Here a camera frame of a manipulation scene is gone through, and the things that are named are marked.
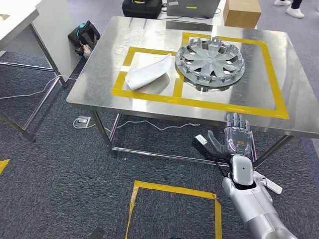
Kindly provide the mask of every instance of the stainless steel table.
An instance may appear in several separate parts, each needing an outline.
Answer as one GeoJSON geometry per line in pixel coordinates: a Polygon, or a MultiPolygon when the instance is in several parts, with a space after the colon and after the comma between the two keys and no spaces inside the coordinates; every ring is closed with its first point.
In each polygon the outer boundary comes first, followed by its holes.
{"type": "Polygon", "coordinates": [[[284,135],[259,158],[257,166],[293,136],[319,138],[319,105],[286,33],[224,26],[213,26],[211,32],[187,31],[174,25],[175,29],[165,20],[112,18],[67,101],[89,110],[112,156],[124,151],[213,164],[113,146],[120,114],[224,126],[226,113],[238,112],[252,130],[284,135]],[[127,72],[168,53],[175,55],[188,39],[210,36],[240,49],[246,71],[239,82],[205,92],[184,81],[173,63],[166,74],[138,91],[129,90],[124,81],[127,72]],[[98,111],[118,113],[109,135],[98,111]]]}

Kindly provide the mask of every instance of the robot finger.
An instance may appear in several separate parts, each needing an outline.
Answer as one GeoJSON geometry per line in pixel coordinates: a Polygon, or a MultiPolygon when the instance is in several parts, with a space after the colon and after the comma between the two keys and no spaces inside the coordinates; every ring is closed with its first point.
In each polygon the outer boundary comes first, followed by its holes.
{"type": "Polygon", "coordinates": [[[246,126],[246,130],[247,131],[250,131],[250,126],[249,124],[248,120],[245,120],[245,126],[246,126]]]}
{"type": "Polygon", "coordinates": [[[228,123],[228,127],[231,127],[231,118],[230,114],[226,115],[226,122],[228,123]]]}
{"type": "Polygon", "coordinates": [[[239,126],[240,128],[243,128],[243,118],[242,115],[239,115],[239,126]]]}
{"type": "Polygon", "coordinates": [[[238,126],[238,115],[237,115],[237,113],[234,113],[234,126],[234,127],[238,126]]]}

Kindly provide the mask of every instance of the black object on floor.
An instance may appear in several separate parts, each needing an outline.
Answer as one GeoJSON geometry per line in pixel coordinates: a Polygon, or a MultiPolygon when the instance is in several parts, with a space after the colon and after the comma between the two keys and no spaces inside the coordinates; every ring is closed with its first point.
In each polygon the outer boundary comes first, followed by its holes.
{"type": "Polygon", "coordinates": [[[88,239],[102,239],[105,232],[101,227],[95,227],[88,239]]]}
{"type": "Polygon", "coordinates": [[[68,35],[69,40],[76,48],[76,52],[83,56],[84,49],[82,45],[88,45],[93,50],[101,34],[90,21],[85,24],[81,24],[68,35]]]}
{"type": "Polygon", "coordinates": [[[124,0],[122,9],[128,17],[157,19],[162,5],[162,0],[124,0]]]}

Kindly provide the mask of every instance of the white curved plastic part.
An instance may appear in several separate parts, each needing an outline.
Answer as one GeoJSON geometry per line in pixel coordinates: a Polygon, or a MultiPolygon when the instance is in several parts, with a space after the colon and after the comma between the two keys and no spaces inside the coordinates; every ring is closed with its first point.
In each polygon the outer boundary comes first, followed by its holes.
{"type": "Polygon", "coordinates": [[[136,90],[166,73],[172,65],[172,54],[156,63],[129,73],[125,81],[131,90],[136,90]]]}

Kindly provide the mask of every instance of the black bag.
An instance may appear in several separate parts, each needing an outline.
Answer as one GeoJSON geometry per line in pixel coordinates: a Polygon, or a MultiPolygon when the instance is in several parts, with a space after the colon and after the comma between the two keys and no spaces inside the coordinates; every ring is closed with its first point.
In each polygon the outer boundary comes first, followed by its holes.
{"type": "Polygon", "coordinates": [[[162,4],[162,0],[124,0],[122,9],[128,17],[157,19],[162,4]]]}
{"type": "Polygon", "coordinates": [[[93,50],[101,35],[93,24],[87,21],[85,24],[83,23],[74,29],[68,35],[68,38],[76,48],[77,54],[83,56],[84,50],[81,43],[88,45],[93,50]]]}

